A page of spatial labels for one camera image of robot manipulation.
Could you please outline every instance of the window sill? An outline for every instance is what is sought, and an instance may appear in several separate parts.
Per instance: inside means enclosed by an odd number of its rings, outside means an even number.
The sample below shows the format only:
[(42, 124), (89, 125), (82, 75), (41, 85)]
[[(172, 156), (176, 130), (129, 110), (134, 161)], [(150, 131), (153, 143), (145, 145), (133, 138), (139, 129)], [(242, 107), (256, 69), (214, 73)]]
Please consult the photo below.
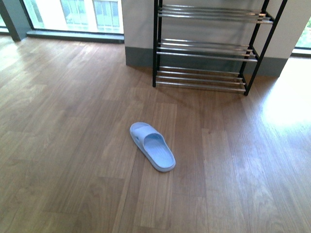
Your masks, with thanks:
[(32, 30), (32, 31), (27, 32), (27, 36), (35, 37), (35, 38), (58, 39), (58, 40), (124, 44), (124, 35), (122, 34), (100, 34), (100, 33), (78, 33), (78, 32)]
[(292, 57), (310, 57), (311, 58), (311, 50), (302, 50), (302, 49), (294, 49)]
[(0, 27), (0, 34), (1, 35), (9, 35), (9, 30), (5, 27)]

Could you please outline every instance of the light blue slipper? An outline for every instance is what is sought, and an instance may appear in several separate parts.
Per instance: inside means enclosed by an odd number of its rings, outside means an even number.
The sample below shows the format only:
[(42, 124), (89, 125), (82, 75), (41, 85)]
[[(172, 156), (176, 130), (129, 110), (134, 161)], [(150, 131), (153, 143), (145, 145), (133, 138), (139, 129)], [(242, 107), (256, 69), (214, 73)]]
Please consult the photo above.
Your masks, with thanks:
[(176, 161), (164, 137), (147, 123), (137, 122), (130, 128), (132, 139), (158, 171), (172, 170)]

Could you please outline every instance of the window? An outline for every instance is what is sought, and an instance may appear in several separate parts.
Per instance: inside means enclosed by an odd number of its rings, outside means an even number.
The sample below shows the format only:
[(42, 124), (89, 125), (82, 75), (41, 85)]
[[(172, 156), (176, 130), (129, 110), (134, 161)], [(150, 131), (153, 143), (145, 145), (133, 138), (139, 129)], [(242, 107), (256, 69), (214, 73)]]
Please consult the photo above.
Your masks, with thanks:
[(6, 27), (1, 15), (0, 15), (0, 27)]
[(121, 0), (23, 0), (35, 29), (123, 33)]
[(88, 25), (83, 0), (61, 0), (67, 24)]
[(44, 23), (35, 0), (25, 1), (28, 14), (35, 28), (44, 28)]
[(311, 18), (303, 30), (303, 33), (296, 44), (296, 48), (311, 50)]
[(98, 28), (112, 30), (120, 26), (118, 3), (116, 1), (95, 0), (94, 8)]

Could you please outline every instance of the shoe rack shelf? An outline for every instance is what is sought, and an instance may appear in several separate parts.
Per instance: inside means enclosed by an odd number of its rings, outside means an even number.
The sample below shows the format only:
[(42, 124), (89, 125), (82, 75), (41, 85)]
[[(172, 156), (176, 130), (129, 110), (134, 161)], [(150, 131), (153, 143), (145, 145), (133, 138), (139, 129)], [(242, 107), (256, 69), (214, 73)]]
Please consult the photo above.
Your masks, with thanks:
[[(260, 10), (195, 7), (185, 5), (165, 5), (163, 0), (154, 1), (154, 47), (153, 47), (153, 87), (167, 84), (192, 88), (233, 91), (248, 95), (261, 62), (267, 51), (273, 33), (283, 13), (287, 0), (283, 0), (276, 17), (267, 12), (269, 0), (265, 0)], [(255, 24), (249, 44), (225, 44), (207, 41), (162, 38), (162, 18), (173, 17), (184, 20), (216, 20), (228, 23), (243, 22)], [(254, 48), (254, 42), (261, 25), (270, 25), (261, 53)], [(161, 65), (161, 56), (184, 57), (186, 59), (215, 59), (241, 63), (239, 72), (221, 70), (169, 67)], [(247, 63), (255, 68), (249, 82), (244, 71)]]

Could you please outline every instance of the slipper strap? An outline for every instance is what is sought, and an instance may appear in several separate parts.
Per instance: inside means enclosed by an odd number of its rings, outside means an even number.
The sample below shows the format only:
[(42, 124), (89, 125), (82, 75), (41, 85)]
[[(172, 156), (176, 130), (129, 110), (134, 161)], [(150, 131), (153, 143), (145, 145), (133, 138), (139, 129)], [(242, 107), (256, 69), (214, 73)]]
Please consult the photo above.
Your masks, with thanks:
[(151, 134), (158, 134), (161, 135), (158, 131), (156, 131), (152, 126), (148, 125), (148, 126), (143, 126), (140, 127), (136, 130), (133, 131), (135, 137), (138, 138), (139, 143), (143, 146), (144, 144), (144, 140), (147, 136), (151, 135)]

